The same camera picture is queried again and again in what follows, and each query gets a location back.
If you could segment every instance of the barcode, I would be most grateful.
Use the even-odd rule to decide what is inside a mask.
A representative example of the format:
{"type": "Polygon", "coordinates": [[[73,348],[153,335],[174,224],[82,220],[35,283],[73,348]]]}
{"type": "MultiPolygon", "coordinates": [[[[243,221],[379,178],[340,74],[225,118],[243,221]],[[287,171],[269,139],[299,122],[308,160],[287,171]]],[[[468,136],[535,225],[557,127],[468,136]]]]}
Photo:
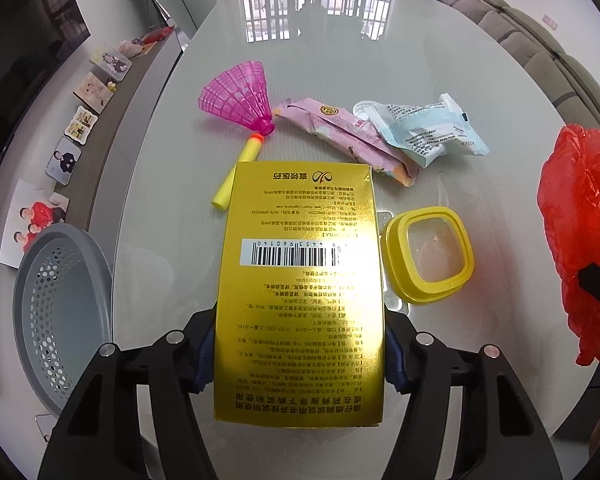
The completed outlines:
{"type": "Polygon", "coordinates": [[[343,244],[316,240],[256,240],[244,238],[242,266],[339,267],[343,244]]]}

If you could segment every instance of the gray laundry basket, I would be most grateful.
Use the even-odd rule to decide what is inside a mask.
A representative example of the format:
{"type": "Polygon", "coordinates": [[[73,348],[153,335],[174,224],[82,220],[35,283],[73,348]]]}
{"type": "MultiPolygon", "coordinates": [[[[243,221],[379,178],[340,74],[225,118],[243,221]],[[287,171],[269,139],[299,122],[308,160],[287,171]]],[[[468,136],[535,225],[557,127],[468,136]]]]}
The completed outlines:
{"type": "Polygon", "coordinates": [[[96,350],[112,341],[109,266],[85,231],[55,224],[24,255],[13,291],[20,361],[40,401],[59,415],[96,350]]]}

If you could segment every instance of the foam dart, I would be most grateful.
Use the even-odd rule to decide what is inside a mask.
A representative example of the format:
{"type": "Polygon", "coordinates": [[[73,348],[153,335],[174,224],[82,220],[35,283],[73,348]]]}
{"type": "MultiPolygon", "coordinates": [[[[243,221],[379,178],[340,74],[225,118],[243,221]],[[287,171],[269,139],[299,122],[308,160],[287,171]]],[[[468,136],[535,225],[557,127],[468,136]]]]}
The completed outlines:
{"type": "MultiPolygon", "coordinates": [[[[264,137],[260,134],[251,134],[249,140],[244,145],[242,153],[238,157],[238,162],[253,162],[258,158],[258,153],[262,147],[262,141],[264,137]]],[[[229,201],[231,200],[231,191],[234,188],[234,177],[235,177],[235,166],[231,168],[231,171],[226,176],[226,179],[218,189],[218,192],[213,197],[211,203],[214,207],[224,211],[229,207],[229,201]]]]}

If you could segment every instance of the yellow lid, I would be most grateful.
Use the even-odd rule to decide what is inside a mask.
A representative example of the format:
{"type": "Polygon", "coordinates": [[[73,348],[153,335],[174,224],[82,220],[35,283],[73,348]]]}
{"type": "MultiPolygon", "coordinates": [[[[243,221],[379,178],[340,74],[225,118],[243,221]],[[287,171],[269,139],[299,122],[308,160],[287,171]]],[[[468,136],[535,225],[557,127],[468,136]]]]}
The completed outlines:
{"type": "Polygon", "coordinates": [[[474,272],[471,242],[460,217],[448,207],[426,207],[399,214],[384,228],[381,249],[395,293],[410,303],[446,298],[474,272]],[[429,232],[423,230],[424,225],[429,226],[429,232]]]}

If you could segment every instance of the glossy table surface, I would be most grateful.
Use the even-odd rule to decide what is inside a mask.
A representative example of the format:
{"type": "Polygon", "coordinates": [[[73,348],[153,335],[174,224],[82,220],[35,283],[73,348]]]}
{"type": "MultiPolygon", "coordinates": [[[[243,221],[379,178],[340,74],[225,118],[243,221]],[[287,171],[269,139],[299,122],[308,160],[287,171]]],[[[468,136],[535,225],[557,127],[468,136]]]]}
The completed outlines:
{"type": "MultiPolygon", "coordinates": [[[[396,214],[448,205],[460,215],[474,248],[473,277],[445,300],[412,306],[409,316],[448,346],[500,346],[553,433],[594,371],[574,364],[577,338],[536,205],[541,167],[563,122],[502,47],[433,0],[218,2],[171,75],[136,163],[114,270],[114,340],[123,349],[151,344],[216,300],[225,213],[210,199],[248,133],[201,112],[197,99],[210,79],[245,60],[263,63],[272,106],[306,97],[349,110],[360,100],[423,105],[443,92],[461,105],[491,153],[441,157],[411,188],[375,174],[376,207],[396,214]]],[[[284,119],[275,122],[260,160],[347,161],[284,119]]],[[[454,392],[439,478],[451,472],[459,399],[454,392]]],[[[387,385],[384,403],[376,428],[272,430],[215,421],[212,385],[193,398],[221,479],[380,478],[406,399],[387,385]]],[[[153,440],[145,390],[140,411],[153,440]]]]}

